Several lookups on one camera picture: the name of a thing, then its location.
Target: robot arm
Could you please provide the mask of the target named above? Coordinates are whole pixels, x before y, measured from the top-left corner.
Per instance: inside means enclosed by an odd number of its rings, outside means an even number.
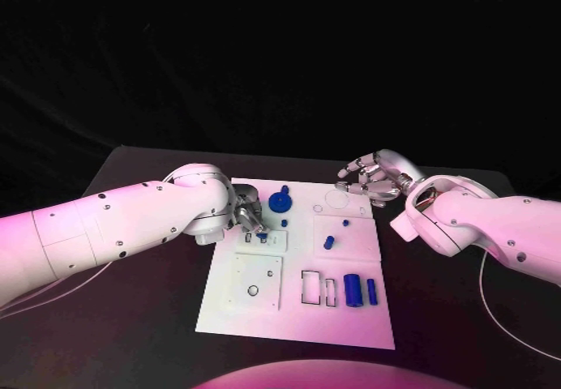
[[[205,245],[235,224],[268,231],[255,188],[236,188],[215,166],[186,165],[170,179],[173,184],[143,182],[0,219],[0,306],[180,233]]]
[[[360,170],[359,184],[337,182],[339,190],[368,195],[378,207],[399,193],[407,196],[405,210],[391,222],[407,242],[421,237],[447,257],[469,245],[480,246],[502,265],[561,284],[561,203],[521,196],[497,198],[466,177],[425,177],[389,150],[350,162],[339,177],[355,170]]]

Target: cable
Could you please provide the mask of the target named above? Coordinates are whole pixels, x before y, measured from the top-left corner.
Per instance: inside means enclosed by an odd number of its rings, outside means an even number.
[[[538,352],[539,354],[545,355],[547,357],[549,357],[551,359],[554,359],[555,361],[561,361],[561,358],[559,357],[555,357],[552,356],[551,354],[545,353],[544,351],[538,350],[534,346],[531,346],[526,342],[523,342],[522,340],[519,340],[508,331],[508,329],[502,326],[502,324],[499,323],[499,321],[496,320],[493,314],[490,313],[490,309],[489,309],[489,306],[487,306],[487,301],[484,300],[484,294],[483,294],[483,268],[484,268],[484,260],[487,258],[487,250],[484,251],[484,255],[483,255],[483,259],[482,259],[482,269],[479,271],[479,293],[482,294],[482,300],[483,300],[483,305],[484,305],[484,309],[487,310],[487,314],[490,316],[490,318],[493,319],[496,325],[499,326],[499,328],[505,331],[506,335],[510,336],[512,339],[516,340],[516,342],[522,343],[528,348],[531,348],[535,352]]]
[[[26,296],[24,298],[20,298],[19,300],[16,300],[11,304],[7,304],[6,306],[1,306],[0,307],[0,312],[3,310],[7,310],[9,308],[11,308],[13,306],[16,306],[17,304],[22,304],[24,301],[30,300],[33,297],[39,296],[43,292],[46,292],[50,288],[53,288],[63,280],[66,280],[66,278],[61,278],[59,280],[56,280],[55,282],[52,282],[40,291],[35,292],[33,294],[30,294],[29,296]]]
[[[72,292],[75,292],[76,290],[79,290],[102,273],[102,271],[108,268],[108,265],[111,264],[112,262],[110,262],[104,267],[102,269],[73,288],[71,289],[68,292],[62,293],[59,296],[56,296],[55,298],[52,298],[50,300],[46,300],[43,302],[40,302],[39,304],[35,304],[33,306],[29,306],[27,308],[23,308],[22,310],[17,310],[16,312],[11,312],[9,314],[6,314],[4,316],[0,316],[0,320],[3,318],[7,318],[9,316],[14,315],[14,314],[20,314],[22,312],[24,312],[26,310],[32,310],[33,308],[36,308],[37,306],[43,306],[45,304],[48,304],[49,302],[53,302],[56,301],[59,298],[62,298],[63,296],[68,296]]]

